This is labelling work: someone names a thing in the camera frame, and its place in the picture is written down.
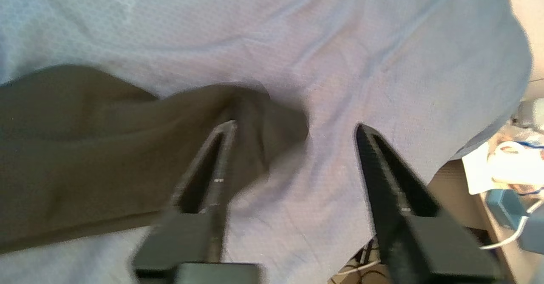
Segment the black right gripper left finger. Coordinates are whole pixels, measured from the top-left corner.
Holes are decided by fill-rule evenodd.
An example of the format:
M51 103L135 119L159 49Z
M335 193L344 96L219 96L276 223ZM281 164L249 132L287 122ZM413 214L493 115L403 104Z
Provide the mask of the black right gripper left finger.
M133 257L136 276L171 276L182 263L220 259L237 125L215 127L175 188L167 208Z

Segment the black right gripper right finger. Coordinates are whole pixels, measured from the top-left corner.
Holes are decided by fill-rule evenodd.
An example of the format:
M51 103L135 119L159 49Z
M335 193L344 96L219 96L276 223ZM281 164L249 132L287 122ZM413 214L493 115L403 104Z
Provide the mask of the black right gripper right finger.
M394 284L497 284L493 255L459 224L395 149L370 126L356 148L380 259Z

